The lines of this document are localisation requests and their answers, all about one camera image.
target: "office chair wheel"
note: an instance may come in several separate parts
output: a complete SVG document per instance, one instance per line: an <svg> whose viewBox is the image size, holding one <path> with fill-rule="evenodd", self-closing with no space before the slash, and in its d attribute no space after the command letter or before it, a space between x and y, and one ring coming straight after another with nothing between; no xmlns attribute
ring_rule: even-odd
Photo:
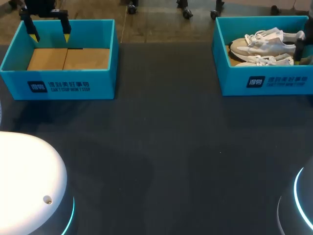
<svg viewBox="0 0 313 235"><path fill-rule="evenodd" d="M273 5L270 8L270 15L271 16L278 16L280 12L281 12L280 9L276 5Z"/></svg>
<svg viewBox="0 0 313 235"><path fill-rule="evenodd" d="M132 4L129 4L129 5L127 6L127 11L128 11L128 14L130 14L130 15L135 14L135 13L136 13L136 10L137 10L137 7L135 7L135 6L132 5Z"/></svg>
<svg viewBox="0 0 313 235"><path fill-rule="evenodd" d="M190 19L191 17L193 17L193 14L191 13L191 10L188 10L188 9L184 9L182 11L182 16L185 18L185 19Z"/></svg>
<svg viewBox="0 0 313 235"><path fill-rule="evenodd" d="M18 5L16 4L16 2L14 1L9 1L9 5L11 6L12 10L15 10L18 8Z"/></svg>
<svg viewBox="0 0 313 235"><path fill-rule="evenodd" d="M215 20L216 17L219 16L219 13L218 13L218 11L211 11L210 16L211 16L211 19L212 19L212 20Z"/></svg>

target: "cardboard box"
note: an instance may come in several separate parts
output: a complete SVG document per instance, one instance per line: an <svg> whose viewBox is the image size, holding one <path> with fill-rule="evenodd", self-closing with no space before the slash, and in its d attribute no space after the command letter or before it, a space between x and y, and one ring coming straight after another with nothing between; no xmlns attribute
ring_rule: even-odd
<svg viewBox="0 0 313 235"><path fill-rule="evenodd" d="M307 16L218 17L212 52L223 95L313 94L313 66L234 67L225 45L274 27L287 33L304 29ZM305 47L303 57L313 55Z"/></svg>
<svg viewBox="0 0 313 235"><path fill-rule="evenodd" d="M33 22L40 41L36 43L21 22L0 66L0 75L15 100L114 98L118 63L114 20L70 20L72 31L68 43L59 20ZM88 64L92 66L90 69L74 66L69 60L70 70L55 70L62 64L63 52L56 55L52 50L44 55L37 52L39 48L104 50L94 54L102 61ZM45 58L40 59L42 64L34 63L34 58L40 54ZM55 56L60 61L53 65L51 58Z"/></svg>
<svg viewBox="0 0 313 235"><path fill-rule="evenodd" d="M67 48L37 48L30 59L28 71L63 70Z"/></svg>
<svg viewBox="0 0 313 235"><path fill-rule="evenodd" d="M64 70L107 69L110 50L101 48L69 49Z"/></svg>

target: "shoe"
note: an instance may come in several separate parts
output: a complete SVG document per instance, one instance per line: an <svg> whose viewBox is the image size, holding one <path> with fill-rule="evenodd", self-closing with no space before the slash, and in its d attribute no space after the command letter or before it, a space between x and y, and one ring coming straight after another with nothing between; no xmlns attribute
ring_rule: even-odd
<svg viewBox="0 0 313 235"><path fill-rule="evenodd" d="M302 58L299 65L313 65L313 55L307 58Z"/></svg>
<svg viewBox="0 0 313 235"><path fill-rule="evenodd" d="M274 56L249 56L247 62L240 63L236 66L286 66L293 65L293 58L289 54Z"/></svg>
<svg viewBox="0 0 313 235"><path fill-rule="evenodd" d="M254 35L245 35L230 45L231 52L240 59L247 61L249 56L278 56L281 54L293 55L297 39L304 39L303 31L297 33L284 33L278 28L267 31L261 30Z"/></svg>

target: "table surface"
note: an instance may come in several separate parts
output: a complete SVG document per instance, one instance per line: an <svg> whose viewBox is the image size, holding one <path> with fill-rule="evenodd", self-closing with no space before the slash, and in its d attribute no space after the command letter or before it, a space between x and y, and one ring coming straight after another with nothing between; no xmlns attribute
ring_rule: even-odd
<svg viewBox="0 0 313 235"><path fill-rule="evenodd" d="M209 43L121 44L114 100L0 98L63 158L79 235L278 234L313 152L313 98L222 97Z"/></svg>

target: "white dome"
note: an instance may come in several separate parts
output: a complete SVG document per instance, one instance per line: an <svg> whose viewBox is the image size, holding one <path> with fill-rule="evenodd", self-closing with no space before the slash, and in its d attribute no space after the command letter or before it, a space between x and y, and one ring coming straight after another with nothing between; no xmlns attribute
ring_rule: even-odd
<svg viewBox="0 0 313 235"><path fill-rule="evenodd" d="M50 144L0 132L0 235L27 235L39 228L58 208L66 185L65 165Z"/></svg>

